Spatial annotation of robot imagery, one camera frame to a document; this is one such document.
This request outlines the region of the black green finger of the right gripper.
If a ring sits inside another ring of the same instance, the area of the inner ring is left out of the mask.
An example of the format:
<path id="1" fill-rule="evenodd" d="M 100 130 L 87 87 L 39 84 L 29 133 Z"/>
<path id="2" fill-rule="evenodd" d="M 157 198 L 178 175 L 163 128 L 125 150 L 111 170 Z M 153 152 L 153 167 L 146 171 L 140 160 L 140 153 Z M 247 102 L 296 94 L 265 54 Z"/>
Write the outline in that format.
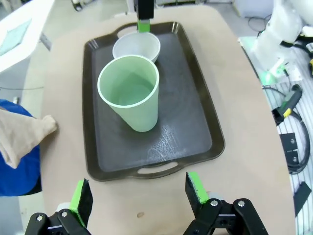
<path id="1" fill-rule="evenodd" d="M 137 29 L 139 33 L 150 32 L 150 20 L 154 18 L 154 0 L 137 0 Z"/>

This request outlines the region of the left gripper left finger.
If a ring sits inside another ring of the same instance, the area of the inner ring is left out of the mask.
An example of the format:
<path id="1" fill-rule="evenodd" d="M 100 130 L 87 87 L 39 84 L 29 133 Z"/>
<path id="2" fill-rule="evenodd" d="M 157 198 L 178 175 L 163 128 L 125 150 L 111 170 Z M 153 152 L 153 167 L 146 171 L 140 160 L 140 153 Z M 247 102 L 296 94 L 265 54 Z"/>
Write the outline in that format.
<path id="1" fill-rule="evenodd" d="M 89 181 L 78 182 L 69 208 L 60 209 L 52 216 L 34 213 L 29 219 L 26 235 L 89 235 L 87 229 L 92 211 L 93 196 Z"/>

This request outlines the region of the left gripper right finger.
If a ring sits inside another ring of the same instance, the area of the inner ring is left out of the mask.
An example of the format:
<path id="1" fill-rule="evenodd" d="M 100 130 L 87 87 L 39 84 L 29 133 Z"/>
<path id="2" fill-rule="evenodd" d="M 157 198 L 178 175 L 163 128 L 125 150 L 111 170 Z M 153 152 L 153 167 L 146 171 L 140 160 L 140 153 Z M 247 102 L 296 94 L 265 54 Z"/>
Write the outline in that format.
<path id="1" fill-rule="evenodd" d="M 216 229 L 226 229 L 230 235 L 268 234 L 249 199 L 240 198 L 230 204 L 210 198 L 195 172 L 186 173 L 185 193 L 195 217 L 185 235 L 211 235 Z"/>

